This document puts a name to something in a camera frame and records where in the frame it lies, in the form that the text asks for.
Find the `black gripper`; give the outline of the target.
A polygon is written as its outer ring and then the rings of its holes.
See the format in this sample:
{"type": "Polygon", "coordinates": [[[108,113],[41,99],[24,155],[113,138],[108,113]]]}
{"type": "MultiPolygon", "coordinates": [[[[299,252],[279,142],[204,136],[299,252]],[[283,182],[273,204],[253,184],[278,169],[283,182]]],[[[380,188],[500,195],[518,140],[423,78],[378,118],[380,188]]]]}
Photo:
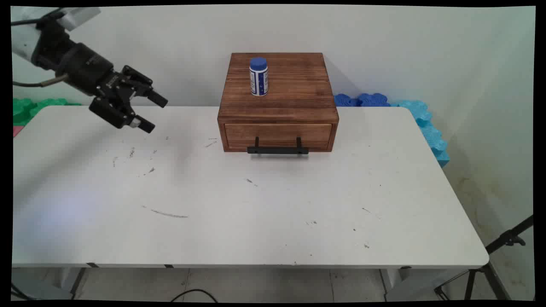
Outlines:
{"type": "Polygon", "coordinates": [[[88,96],[97,96],[88,109],[115,128],[128,126],[146,133],[155,129],[155,124],[135,113],[130,102],[132,97],[139,96],[159,107],[168,104],[154,90],[150,78],[129,65],[123,67],[122,78],[109,60],[84,43],[72,41],[64,27],[52,18],[41,20],[32,28],[38,31],[32,64],[55,73],[54,78],[35,82],[33,87],[66,82],[88,96]]]}

